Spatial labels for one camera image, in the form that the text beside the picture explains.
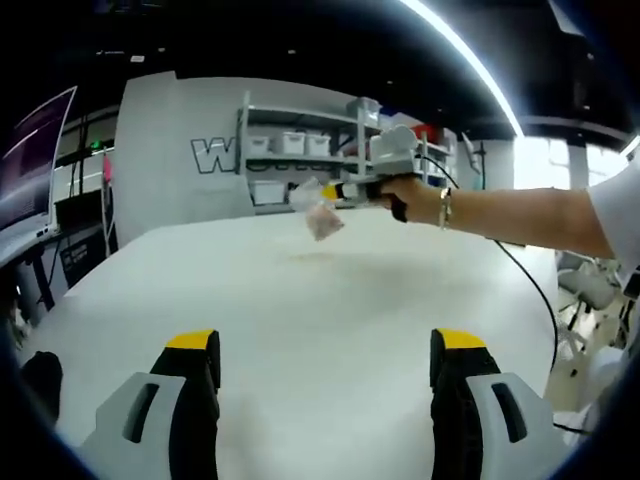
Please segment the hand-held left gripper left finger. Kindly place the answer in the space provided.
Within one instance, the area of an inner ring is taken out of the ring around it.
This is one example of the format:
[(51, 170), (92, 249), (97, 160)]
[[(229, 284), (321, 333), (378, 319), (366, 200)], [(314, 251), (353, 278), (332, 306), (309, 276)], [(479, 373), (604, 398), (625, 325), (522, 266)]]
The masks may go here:
[(220, 338), (170, 340), (96, 410), (82, 459), (100, 479), (216, 479)]

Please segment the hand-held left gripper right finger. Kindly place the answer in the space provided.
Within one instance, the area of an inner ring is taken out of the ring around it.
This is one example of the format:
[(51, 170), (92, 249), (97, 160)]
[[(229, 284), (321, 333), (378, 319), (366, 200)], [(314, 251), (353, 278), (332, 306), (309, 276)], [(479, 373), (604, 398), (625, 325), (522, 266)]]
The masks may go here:
[(478, 337), (434, 329), (429, 377), (433, 479), (548, 479), (565, 459), (550, 404)]

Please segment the person's right hand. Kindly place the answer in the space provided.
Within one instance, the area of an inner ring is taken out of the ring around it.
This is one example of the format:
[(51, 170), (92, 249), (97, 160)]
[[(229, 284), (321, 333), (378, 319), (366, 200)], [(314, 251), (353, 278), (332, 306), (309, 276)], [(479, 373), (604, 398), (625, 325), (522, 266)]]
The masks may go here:
[(385, 181), (380, 192), (375, 204), (389, 210), (401, 223), (439, 224), (441, 189), (414, 176), (396, 176)]

